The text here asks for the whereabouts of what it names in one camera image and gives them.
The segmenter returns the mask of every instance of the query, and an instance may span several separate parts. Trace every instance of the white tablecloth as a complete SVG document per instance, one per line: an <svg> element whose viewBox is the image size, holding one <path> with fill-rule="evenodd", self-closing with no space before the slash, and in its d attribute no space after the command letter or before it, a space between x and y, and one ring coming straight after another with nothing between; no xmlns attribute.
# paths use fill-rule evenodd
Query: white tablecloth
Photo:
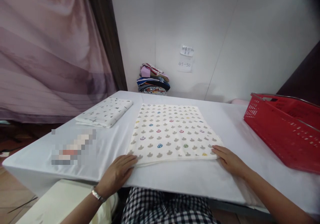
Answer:
<svg viewBox="0 0 320 224"><path fill-rule="evenodd" d="M3 165L22 184L42 196L61 178L99 181L113 160L127 151L142 103L198 106L211 128L227 148L271 185L311 214L320 214L320 176L283 165L243 120L246 106L119 91L112 95L133 100L133 106L110 129L96 128L96 140L82 165L52 165L57 145L70 144L83 129L71 120L7 158ZM259 201L242 180L232 177L217 160L174 161L139 167L126 186L205 196L239 204Z"/></svg>

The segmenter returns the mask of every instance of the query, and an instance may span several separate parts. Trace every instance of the curtain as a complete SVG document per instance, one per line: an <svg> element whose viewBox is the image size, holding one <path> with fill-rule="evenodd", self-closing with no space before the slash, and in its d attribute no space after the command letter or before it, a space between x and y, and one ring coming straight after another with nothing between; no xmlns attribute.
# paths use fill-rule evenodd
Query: curtain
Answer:
<svg viewBox="0 0 320 224"><path fill-rule="evenodd" d="M116 85L120 90L128 90L112 0L90 0L90 3Z"/></svg>
<svg viewBox="0 0 320 224"><path fill-rule="evenodd" d="M0 0L0 120L64 123L115 93L89 0Z"/></svg>

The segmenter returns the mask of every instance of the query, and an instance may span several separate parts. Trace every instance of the silver bracelet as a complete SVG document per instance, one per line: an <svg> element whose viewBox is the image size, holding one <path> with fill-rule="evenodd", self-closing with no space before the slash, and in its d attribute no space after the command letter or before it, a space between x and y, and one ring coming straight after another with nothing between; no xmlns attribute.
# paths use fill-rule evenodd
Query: silver bracelet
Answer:
<svg viewBox="0 0 320 224"><path fill-rule="evenodd" d="M99 201L101 201L102 203L104 203L107 199L104 199L102 196L100 196L96 190L94 189L96 186L91 187L91 193L92 195L97 198Z"/></svg>

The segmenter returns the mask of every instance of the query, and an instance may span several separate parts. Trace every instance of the person's left hand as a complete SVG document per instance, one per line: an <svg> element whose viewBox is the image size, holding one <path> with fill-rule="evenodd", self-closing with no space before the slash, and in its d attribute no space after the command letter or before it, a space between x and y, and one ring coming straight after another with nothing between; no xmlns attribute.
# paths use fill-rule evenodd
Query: person's left hand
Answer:
<svg viewBox="0 0 320 224"><path fill-rule="evenodd" d="M131 176L137 161L134 155L123 155L115 159L96 186L96 192L105 199L116 193Z"/></svg>

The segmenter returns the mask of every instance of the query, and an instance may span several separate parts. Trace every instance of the lap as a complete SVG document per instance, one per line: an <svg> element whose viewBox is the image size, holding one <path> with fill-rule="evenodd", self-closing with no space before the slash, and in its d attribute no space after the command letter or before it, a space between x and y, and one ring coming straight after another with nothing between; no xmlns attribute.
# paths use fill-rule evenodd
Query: lap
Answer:
<svg viewBox="0 0 320 224"><path fill-rule="evenodd" d="M205 198L133 187L122 216L128 223L217 223Z"/></svg>

